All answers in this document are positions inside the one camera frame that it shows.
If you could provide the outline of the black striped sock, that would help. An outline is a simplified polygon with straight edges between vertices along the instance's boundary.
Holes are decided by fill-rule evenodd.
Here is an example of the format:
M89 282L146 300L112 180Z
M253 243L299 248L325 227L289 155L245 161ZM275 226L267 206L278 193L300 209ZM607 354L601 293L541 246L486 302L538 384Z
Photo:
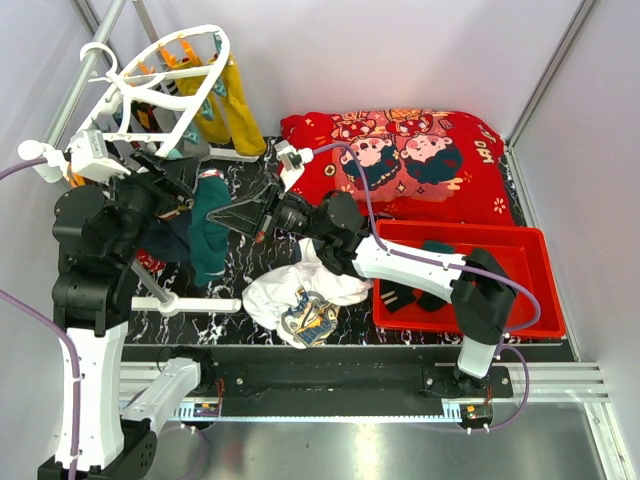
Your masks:
M446 308L449 302L433 294L423 292L416 300L416 305L427 313L435 313Z
M380 281L380 298L391 313L396 313L416 301L412 287L387 280Z

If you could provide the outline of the yellow sock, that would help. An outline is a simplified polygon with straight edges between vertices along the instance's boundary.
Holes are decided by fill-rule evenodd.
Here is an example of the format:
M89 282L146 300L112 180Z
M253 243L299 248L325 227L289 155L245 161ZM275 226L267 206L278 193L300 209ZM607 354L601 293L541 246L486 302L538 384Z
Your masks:
M187 76L175 80L182 96L193 96L204 82L205 76ZM210 144L227 144L231 137L222 113L216 103L215 93L210 90L194 117L202 138Z
M240 70L230 56L221 74L226 88L222 99L235 150L243 156L260 156L266 151L266 143L245 98Z

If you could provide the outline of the teal sock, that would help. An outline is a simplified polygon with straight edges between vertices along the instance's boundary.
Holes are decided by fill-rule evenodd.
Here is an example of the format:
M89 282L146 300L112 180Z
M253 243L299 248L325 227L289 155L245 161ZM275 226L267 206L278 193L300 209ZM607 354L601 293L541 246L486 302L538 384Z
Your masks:
M207 216L230 203L231 196L221 171L209 169L198 174L188 229L197 287L204 287L224 275L229 229L209 221Z
M424 251L443 254L443 255L456 254L456 248L454 246L446 243L442 243L442 242L431 241L431 240L425 241L421 249Z

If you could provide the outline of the red sock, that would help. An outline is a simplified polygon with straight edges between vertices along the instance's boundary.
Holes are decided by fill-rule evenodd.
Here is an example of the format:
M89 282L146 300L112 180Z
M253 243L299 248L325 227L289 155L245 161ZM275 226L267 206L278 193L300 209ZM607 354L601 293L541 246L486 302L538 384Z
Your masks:
M136 254L137 262L150 274L156 275L166 268L166 263L156 259L144 249L139 249Z

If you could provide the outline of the argyle patterned sock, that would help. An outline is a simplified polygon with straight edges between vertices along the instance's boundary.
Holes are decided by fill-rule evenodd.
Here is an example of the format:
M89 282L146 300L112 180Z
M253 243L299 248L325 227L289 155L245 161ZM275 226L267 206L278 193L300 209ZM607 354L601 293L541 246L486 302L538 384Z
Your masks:
M131 113L142 129L147 133L159 134L162 130L154 110L155 107L151 104L140 101L131 102Z

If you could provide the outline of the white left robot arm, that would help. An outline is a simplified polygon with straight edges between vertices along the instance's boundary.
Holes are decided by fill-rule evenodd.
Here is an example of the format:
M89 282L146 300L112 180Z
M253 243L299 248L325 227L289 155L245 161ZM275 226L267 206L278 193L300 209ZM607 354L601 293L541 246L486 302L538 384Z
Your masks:
M120 369L138 277L133 264L151 223L193 195L199 161L138 150L145 172L76 187L54 206L59 244L52 289L55 332L65 351L63 418L55 454L40 479L141 479L157 439L187 393L208 394L216 372L178 357L127 408Z

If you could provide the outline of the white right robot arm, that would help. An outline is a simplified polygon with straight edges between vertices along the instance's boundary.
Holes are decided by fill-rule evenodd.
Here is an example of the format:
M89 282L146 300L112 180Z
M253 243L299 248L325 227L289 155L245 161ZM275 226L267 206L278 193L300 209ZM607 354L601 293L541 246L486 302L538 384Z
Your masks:
M206 218L254 239L280 229L317 240L321 263L336 275L401 284L451 305L463 335L455 387L470 397L488 387L489 369L517 297L515 283L490 252L443 253L383 240L350 194L332 191L313 206L285 191L277 178L209 211Z

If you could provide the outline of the navy blue sock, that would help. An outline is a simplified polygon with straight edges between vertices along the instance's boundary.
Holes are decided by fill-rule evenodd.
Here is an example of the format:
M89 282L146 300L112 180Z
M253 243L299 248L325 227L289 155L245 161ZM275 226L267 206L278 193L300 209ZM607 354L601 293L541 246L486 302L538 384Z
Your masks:
M140 247L162 262L189 262L191 260L189 237L191 221L191 215L186 213L168 220L154 219Z

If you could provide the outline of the red cartoon print pillow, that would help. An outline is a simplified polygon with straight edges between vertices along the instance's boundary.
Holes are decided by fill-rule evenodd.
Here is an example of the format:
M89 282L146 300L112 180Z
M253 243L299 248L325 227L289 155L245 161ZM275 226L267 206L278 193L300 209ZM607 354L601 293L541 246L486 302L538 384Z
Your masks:
M312 205L341 190L360 211L394 219L515 223L499 170L505 143L472 114L420 108L309 112L280 125L292 146L324 150L293 186Z

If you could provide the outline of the red plastic bin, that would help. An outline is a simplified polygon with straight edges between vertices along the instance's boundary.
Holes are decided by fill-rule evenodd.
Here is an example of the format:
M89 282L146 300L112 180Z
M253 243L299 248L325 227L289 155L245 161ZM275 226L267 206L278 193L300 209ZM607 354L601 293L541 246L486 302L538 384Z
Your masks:
M478 247L489 251L506 274L527 288L539 301L538 322L514 334L529 339L560 339L565 335L559 298L553 279L543 233L535 228L485 226L454 223L380 220L378 233L384 240L420 248L427 241L452 246L457 253L469 254ZM392 312L381 298L379 281L373 287L373 322L386 330L410 330L457 334L453 307L447 305L427 312L416 303Z

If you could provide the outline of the white printed t-shirt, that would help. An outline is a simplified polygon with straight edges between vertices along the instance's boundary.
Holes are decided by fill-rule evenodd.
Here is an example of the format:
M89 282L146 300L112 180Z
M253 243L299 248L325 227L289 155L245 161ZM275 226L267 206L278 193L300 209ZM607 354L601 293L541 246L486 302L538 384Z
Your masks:
M330 272L318 257L318 241L303 238L297 261L275 268L242 292L242 305L259 326L297 349L320 346L336 330L340 309L367 299L370 280Z

